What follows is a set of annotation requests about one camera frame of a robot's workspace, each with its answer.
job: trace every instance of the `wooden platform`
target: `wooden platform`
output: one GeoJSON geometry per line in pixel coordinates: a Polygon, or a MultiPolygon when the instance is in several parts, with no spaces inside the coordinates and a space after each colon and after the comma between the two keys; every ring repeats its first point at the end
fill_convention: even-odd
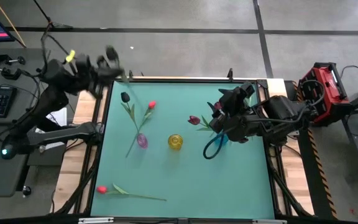
{"type": "MultiPolygon", "coordinates": [[[[268,82],[268,90],[270,96],[273,95],[287,95],[285,90],[284,81],[279,78],[275,79],[267,79],[268,82]]],[[[103,116],[104,102],[106,97],[106,90],[103,94],[104,98],[102,100],[98,121],[101,121],[103,116]]],[[[94,98],[87,92],[81,92],[80,97],[78,99],[77,108],[75,111],[75,116],[73,122],[75,124],[81,124],[87,121],[92,120],[93,109],[95,106],[94,98]]],[[[299,151],[298,142],[296,140],[288,139],[288,146],[299,151]]],[[[63,204],[68,200],[71,194],[74,192],[78,183],[80,181],[81,169],[85,156],[85,148],[86,145],[82,144],[78,147],[74,147],[66,152],[63,158],[62,168],[60,170],[60,175],[58,178],[54,201],[55,201],[55,211],[63,206],[63,204]]],[[[94,152],[93,149],[91,154],[91,160],[89,162],[89,166],[93,162],[94,152]]],[[[306,175],[303,168],[303,163],[299,155],[295,154],[289,149],[283,147],[283,151],[281,153],[285,178],[287,180],[287,185],[292,194],[296,197],[296,199],[302,204],[303,208],[311,213],[313,213],[313,206],[311,204],[308,184],[306,181],[306,175]]],[[[280,206],[280,210],[282,213],[285,213],[284,209],[284,201],[280,188],[276,185],[278,202],[280,206]]],[[[89,191],[89,183],[87,188],[84,189],[83,199],[81,203],[81,211],[85,209],[86,200],[88,198],[89,191]]]]}

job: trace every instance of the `teal tabletop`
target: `teal tabletop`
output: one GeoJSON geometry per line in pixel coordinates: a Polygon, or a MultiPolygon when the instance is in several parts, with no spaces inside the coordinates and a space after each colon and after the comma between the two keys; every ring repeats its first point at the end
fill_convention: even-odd
{"type": "MultiPolygon", "coordinates": [[[[228,141],[214,159],[203,157],[205,145],[216,135],[203,130],[202,117],[207,122],[212,118],[207,101],[219,100],[219,88],[239,85],[115,82],[96,180],[96,187],[105,186],[108,192],[95,192],[91,215],[274,219],[262,138],[251,137],[244,144],[228,141]],[[126,107],[123,92],[130,97],[126,107]],[[155,106],[148,110],[152,101],[155,106]],[[137,128],[128,109],[133,109],[138,128],[151,112],[139,131],[146,149],[145,139],[140,145],[135,141],[137,128]],[[188,122],[190,116],[201,124],[188,122]],[[179,150],[168,145],[172,134],[183,140],[179,150]]],[[[257,101],[253,94],[249,103],[257,101]]],[[[218,145],[214,142],[207,154],[218,145]]]]}

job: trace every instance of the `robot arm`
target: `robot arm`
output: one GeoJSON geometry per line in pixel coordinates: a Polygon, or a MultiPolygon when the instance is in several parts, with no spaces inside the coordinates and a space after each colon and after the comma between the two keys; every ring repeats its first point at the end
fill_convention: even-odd
{"type": "MultiPolygon", "coordinates": [[[[112,47],[108,47],[106,51],[109,60],[111,58],[117,60],[118,56],[112,47]]],[[[73,74],[57,59],[52,59],[44,66],[47,69],[39,78],[41,82],[47,83],[48,87],[36,104],[8,129],[9,134],[4,138],[1,146],[3,159],[12,159],[16,154],[30,154],[37,147],[51,142],[76,138],[83,139],[87,143],[97,142],[100,134],[96,131],[95,124],[85,123],[77,128],[61,127],[49,121],[46,116],[68,104],[66,93],[76,95],[79,91],[86,90],[95,98],[101,98],[103,87],[111,84],[124,71],[119,68],[119,63],[111,68],[103,56],[98,59],[98,67],[92,66],[86,55],[79,55],[75,60],[76,69],[69,62],[73,74]],[[46,133],[30,132],[34,127],[46,133]]]]}
{"type": "Polygon", "coordinates": [[[251,83],[233,90],[219,89],[221,109],[213,110],[209,126],[214,132],[223,132],[234,142],[247,142],[250,136],[263,136],[269,144],[282,146],[287,134],[307,128],[316,116],[314,105],[309,102],[292,102],[285,96],[273,96],[257,105],[250,106],[249,99],[255,90],[251,83]]]}

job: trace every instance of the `desk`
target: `desk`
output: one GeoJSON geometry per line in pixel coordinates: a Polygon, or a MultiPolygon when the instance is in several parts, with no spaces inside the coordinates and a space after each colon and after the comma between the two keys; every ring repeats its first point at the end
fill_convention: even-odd
{"type": "MultiPolygon", "coordinates": [[[[286,95],[283,80],[269,79],[267,80],[267,83],[270,95],[286,95]]],[[[74,123],[90,121],[93,114],[93,107],[94,99],[92,99],[92,97],[87,93],[81,93],[75,113],[74,123]]],[[[101,103],[101,108],[102,109],[99,111],[99,113],[102,113],[103,111],[104,102],[101,103]]],[[[288,145],[297,148],[296,141],[289,141],[288,145]]],[[[70,197],[78,185],[84,154],[85,146],[78,146],[65,154],[54,196],[56,209],[59,209],[65,203],[65,201],[70,197]]],[[[308,193],[308,185],[306,182],[305,173],[303,172],[302,160],[297,157],[296,154],[293,154],[291,151],[287,151],[286,149],[283,149],[282,159],[289,189],[302,204],[302,206],[308,212],[313,213],[313,207],[311,206],[311,200],[308,193]]],[[[280,209],[282,212],[284,212],[282,196],[280,190],[278,189],[277,191],[280,209]]],[[[81,202],[82,210],[85,208],[86,200],[88,198],[87,194],[88,188],[86,188],[84,191],[84,200],[81,202]]]]}
{"type": "MultiPolygon", "coordinates": [[[[0,54],[8,54],[11,58],[17,58],[22,56],[26,59],[25,65],[19,65],[18,63],[8,66],[1,64],[0,68],[10,68],[12,72],[16,71],[16,68],[24,69],[29,72],[34,72],[37,67],[42,65],[42,53],[40,49],[0,49],[0,54]]],[[[23,88],[32,93],[35,93],[36,84],[29,78],[21,75],[17,80],[7,80],[0,74],[0,85],[9,84],[19,88],[23,88]]],[[[25,113],[25,109],[30,107],[33,96],[22,91],[17,90],[17,95],[13,101],[12,107],[9,110],[7,118],[0,118],[0,132],[5,130],[13,119],[18,119],[25,113]]],[[[21,179],[22,173],[26,173],[25,163],[28,156],[17,155],[11,160],[3,160],[0,155],[0,197],[10,197],[14,194],[16,187],[22,187],[24,179],[21,179]]]]}

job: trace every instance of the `concrete floor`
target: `concrete floor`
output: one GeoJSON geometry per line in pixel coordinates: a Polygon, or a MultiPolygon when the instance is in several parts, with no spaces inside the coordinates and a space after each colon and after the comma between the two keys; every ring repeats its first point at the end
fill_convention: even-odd
{"type": "MultiPolygon", "coordinates": [[[[252,0],[40,0],[39,3],[55,22],[74,27],[258,29],[252,0]]],[[[46,25],[31,0],[0,0],[0,5],[15,26],[46,25]]],[[[265,30],[358,30],[358,0],[259,0],[259,6],[265,30]]],[[[1,13],[0,20],[8,26],[1,13]]],[[[41,32],[21,35],[28,47],[40,47],[41,32]]],[[[225,77],[229,68],[233,68],[235,77],[270,76],[259,34],[59,32],[53,36],[66,48],[89,54],[93,61],[104,53],[105,45],[113,45],[125,69],[136,75],[143,72],[146,76],[225,77]]],[[[298,80],[315,62],[336,62],[338,70],[358,65],[358,35],[265,38],[274,78],[298,80]]],[[[1,43],[0,47],[20,45],[1,43]]],[[[57,46],[48,42],[47,47],[52,50],[51,57],[63,57],[57,46]]],[[[357,93],[358,70],[347,70],[342,82],[349,95],[357,93]]],[[[76,105],[76,98],[71,97],[70,102],[76,105]]],[[[357,152],[349,144],[342,123],[313,131],[338,217],[358,221],[358,181],[347,180],[350,174],[358,172],[357,152]]],[[[58,167],[40,167],[39,174],[35,174],[27,178],[27,182],[35,183],[31,197],[21,198],[17,194],[0,198],[0,218],[48,213],[58,167]]]]}

